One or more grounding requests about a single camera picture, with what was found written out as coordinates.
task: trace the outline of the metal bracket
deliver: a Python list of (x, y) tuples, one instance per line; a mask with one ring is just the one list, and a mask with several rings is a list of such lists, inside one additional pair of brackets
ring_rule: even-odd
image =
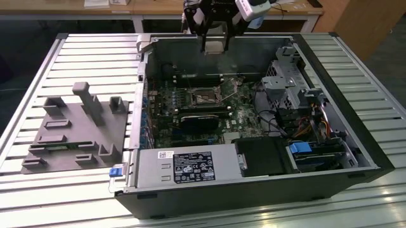
[(151, 34), (140, 34), (138, 36), (138, 41), (136, 41), (136, 47), (138, 47), (138, 51), (139, 53), (144, 53), (146, 51), (148, 51), (151, 48), (148, 47), (148, 45), (152, 42), (156, 42), (158, 40), (151, 40)]

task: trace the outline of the blue tab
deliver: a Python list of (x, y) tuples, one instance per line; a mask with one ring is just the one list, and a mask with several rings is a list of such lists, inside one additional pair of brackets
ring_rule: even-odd
[(311, 147), (307, 142), (294, 142), (290, 145), (291, 153), (306, 153), (311, 152)]
[(123, 168), (111, 168), (108, 176), (110, 177), (122, 177), (123, 176)]

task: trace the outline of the wooden table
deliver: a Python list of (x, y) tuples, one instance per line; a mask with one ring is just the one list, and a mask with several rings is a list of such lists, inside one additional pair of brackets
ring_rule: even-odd
[[(273, 8), (266, 16), (266, 20), (303, 20), (301, 32), (311, 32), (318, 21), (318, 17), (323, 14), (322, 8), (314, 8), (307, 0), (297, 0), (294, 3), (282, 4)], [(136, 0), (134, 4), (134, 27), (138, 33), (143, 30), (143, 20), (150, 19), (179, 19), (183, 13), (183, 0)]]
[[(287, 10), (282, 14), (271, 9), (266, 20), (302, 20), (302, 32), (311, 32), (322, 8), (314, 8), (307, 0), (282, 4)], [(84, 0), (0, 0), (0, 19), (3, 20), (106, 20), (134, 21), (135, 31), (144, 32), (143, 20), (179, 19), (183, 0), (131, 0), (128, 5), (111, 5), (107, 9), (84, 9)]]
[(0, 0), (0, 20), (131, 20), (134, 3), (90, 10), (84, 0)]

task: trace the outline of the warning label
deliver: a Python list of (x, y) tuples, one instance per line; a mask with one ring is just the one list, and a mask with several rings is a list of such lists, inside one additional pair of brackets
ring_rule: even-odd
[(211, 152), (174, 154), (175, 183), (214, 181), (215, 166)]

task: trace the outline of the table leg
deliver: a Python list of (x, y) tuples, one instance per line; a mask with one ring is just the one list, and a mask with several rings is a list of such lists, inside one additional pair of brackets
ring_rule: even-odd
[(142, 25), (143, 16), (142, 15), (132, 15), (132, 23), (134, 23), (134, 29), (136, 33), (144, 32), (144, 27)]
[(301, 32), (311, 32), (313, 28), (317, 25), (319, 15), (309, 15), (307, 16), (307, 21), (303, 24)]

